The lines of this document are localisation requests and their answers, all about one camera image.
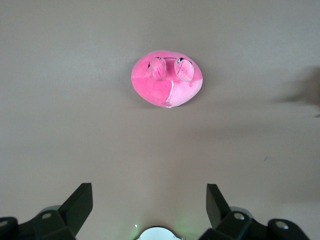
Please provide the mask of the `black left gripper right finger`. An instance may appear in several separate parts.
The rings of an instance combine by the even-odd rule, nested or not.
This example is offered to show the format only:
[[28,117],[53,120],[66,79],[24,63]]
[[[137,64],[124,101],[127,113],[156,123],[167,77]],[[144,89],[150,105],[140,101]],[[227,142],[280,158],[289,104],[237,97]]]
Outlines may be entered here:
[[267,240],[267,227],[243,210],[232,210],[216,184],[207,184],[206,212],[211,228],[201,240]]

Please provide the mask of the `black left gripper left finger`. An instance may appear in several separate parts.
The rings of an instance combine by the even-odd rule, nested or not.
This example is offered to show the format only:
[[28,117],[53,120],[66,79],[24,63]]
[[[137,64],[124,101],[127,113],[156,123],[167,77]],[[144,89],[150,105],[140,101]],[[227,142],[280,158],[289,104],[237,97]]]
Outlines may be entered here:
[[39,213],[34,219],[37,240],[75,240],[93,209],[91,183],[82,183],[57,209]]

